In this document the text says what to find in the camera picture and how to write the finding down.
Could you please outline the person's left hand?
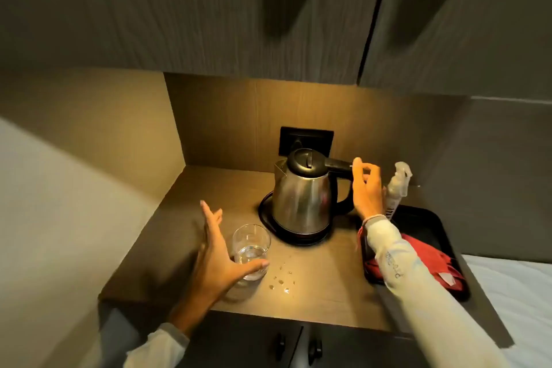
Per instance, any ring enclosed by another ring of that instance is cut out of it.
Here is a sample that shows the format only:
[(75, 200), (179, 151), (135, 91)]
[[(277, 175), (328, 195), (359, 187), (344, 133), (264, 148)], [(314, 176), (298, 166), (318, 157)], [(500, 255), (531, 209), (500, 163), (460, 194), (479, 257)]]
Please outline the person's left hand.
[(198, 254), (190, 295), (213, 297), (215, 304), (239, 281), (235, 278), (235, 265), (238, 263), (231, 260), (220, 231), (223, 211), (211, 211), (203, 200), (200, 205), (205, 218), (206, 243)]

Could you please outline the person's right hand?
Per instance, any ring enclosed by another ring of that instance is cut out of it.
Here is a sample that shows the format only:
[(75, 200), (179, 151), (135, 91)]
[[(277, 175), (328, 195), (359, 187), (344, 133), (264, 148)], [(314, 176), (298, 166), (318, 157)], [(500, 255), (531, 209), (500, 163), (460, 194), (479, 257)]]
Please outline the person's right hand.
[(362, 221), (383, 215), (383, 187), (377, 165), (363, 162), (363, 189), (353, 190), (354, 207)]

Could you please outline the person's left forearm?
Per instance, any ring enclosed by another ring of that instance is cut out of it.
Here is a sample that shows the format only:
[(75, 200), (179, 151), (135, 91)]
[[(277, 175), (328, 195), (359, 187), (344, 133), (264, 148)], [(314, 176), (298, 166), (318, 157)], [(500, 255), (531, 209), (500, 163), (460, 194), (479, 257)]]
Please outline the person's left forearm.
[(189, 295), (150, 333), (144, 344), (127, 352), (122, 368), (176, 368), (189, 345), (192, 332), (214, 304), (213, 297)]

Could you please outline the person's right forearm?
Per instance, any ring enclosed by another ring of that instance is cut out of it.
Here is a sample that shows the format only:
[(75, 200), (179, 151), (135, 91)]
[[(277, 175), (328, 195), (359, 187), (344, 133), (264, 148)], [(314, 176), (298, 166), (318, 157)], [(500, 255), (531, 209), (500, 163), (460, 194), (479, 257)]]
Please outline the person's right forearm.
[(503, 352), (431, 275), (396, 226), (375, 214), (364, 218), (363, 228), (385, 285), (431, 368), (509, 368)]

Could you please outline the clear drinking glass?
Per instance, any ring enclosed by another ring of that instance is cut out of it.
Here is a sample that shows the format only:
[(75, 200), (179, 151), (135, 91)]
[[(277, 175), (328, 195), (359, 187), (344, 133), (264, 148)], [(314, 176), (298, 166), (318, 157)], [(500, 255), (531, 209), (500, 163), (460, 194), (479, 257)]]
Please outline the clear drinking glass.
[(241, 265), (253, 260), (266, 259), (271, 243), (271, 235), (264, 226), (243, 225), (232, 234), (231, 257), (234, 262)]

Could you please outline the water droplets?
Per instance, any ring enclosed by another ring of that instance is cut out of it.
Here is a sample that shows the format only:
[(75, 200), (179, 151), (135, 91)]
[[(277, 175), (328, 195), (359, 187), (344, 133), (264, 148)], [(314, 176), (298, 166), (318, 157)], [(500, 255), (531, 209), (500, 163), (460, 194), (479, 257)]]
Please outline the water droplets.
[(293, 295), (296, 286), (295, 269), (287, 264), (271, 265), (265, 276), (266, 290), (273, 293), (281, 293), (286, 296)]

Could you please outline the clear spray bottle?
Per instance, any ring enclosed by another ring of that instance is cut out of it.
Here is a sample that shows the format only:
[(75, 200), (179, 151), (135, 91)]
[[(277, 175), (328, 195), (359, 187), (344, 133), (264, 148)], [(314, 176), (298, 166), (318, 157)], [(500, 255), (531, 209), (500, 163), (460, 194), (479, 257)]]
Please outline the clear spray bottle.
[(391, 220), (401, 200), (408, 195), (412, 172), (405, 162), (395, 163), (395, 174), (392, 176), (385, 190), (384, 214)]

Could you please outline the black kettle base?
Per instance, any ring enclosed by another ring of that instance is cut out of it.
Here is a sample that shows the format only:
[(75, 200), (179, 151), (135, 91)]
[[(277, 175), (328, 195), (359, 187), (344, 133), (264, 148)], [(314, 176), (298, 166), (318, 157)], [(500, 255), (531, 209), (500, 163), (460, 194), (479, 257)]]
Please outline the black kettle base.
[(308, 247), (323, 243), (332, 236), (332, 225), (328, 225), (321, 232), (314, 234), (297, 234), (283, 228), (273, 218), (272, 199), (273, 191), (270, 191), (258, 205), (258, 217), (262, 225), (282, 242), (290, 246)]

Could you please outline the stainless steel electric kettle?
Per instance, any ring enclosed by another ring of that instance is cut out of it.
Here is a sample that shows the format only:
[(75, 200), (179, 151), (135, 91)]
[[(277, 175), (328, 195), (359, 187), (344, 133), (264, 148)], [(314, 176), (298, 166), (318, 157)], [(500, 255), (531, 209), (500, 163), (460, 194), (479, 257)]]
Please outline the stainless steel electric kettle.
[(353, 188), (338, 200), (337, 180), (353, 181), (353, 165), (317, 150), (298, 148), (274, 164), (272, 217), (286, 231), (312, 237), (327, 231), (335, 216), (353, 211)]

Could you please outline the black plastic tray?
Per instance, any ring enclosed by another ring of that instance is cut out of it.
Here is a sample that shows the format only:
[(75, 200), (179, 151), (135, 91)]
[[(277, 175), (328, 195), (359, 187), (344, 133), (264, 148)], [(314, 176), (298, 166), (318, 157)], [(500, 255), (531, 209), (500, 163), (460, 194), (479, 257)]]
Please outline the black plastic tray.
[[(391, 222), (396, 225), (401, 234), (407, 234), (414, 237), (450, 256), (453, 259), (453, 267), (464, 276), (444, 226), (435, 213), (422, 208), (399, 205)], [(465, 301), (458, 301), (455, 297), (454, 298), (458, 302), (466, 302), (470, 296), (471, 292), (469, 288), (469, 296)]]

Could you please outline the red cloth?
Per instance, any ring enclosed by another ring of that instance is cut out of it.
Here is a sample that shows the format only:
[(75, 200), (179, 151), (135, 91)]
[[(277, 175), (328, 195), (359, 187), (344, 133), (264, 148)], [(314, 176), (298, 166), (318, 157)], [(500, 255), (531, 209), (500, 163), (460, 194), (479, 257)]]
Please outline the red cloth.
[[(469, 296), (467, 282), (462, 273), (453, 267), (453, 259), (450, 256), (407, 234), (402, 234), (401, 237), (413, 247), (420, 260), (439, 284), (458, 301), (465, 301), (467, 299)], [(361, 245), (363, 270), (366, 280), (370, 283), (384, 284), (378, 263), (375, 258), (371, 257), (372, 250), (367, 243), (363, 229), (359, 230), (358, 240)]]

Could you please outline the narrow grey upper cabinet door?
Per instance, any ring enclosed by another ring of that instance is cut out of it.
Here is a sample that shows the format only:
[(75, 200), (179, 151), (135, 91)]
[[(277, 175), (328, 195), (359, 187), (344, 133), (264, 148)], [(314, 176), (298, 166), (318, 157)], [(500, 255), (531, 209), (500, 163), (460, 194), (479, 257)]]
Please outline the narrow grey upper cabinet door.
[(552, 0), (381, 0), (359, 86), (552, 101)]

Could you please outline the white bed sheet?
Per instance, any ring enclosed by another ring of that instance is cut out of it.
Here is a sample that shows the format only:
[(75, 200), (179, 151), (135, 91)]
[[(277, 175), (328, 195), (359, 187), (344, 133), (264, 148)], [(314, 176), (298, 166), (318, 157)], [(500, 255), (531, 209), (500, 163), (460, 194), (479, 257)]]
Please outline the white bed sheet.
[(552, 264), (463, 255), (514, 344), (512, 368), (552, 368)]

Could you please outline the wide grey upper cabinet door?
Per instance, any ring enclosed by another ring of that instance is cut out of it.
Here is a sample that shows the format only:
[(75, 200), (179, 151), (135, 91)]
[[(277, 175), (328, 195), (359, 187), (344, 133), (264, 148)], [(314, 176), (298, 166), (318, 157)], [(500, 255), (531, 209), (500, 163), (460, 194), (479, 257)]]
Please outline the wide grey upper cabinet door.
[(0, 68), (354, 84), (376, 0), (0, 0)]

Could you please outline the black wall socket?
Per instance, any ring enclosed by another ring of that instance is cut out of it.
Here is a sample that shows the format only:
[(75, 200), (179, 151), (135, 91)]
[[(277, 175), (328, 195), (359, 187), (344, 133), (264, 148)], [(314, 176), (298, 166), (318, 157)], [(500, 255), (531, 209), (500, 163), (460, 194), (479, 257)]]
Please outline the black wall socket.
[(330, 157), (334, 131), (282, 126), (280, 128), (278, 156), (285, 157), (296, 149), (306, 148)]

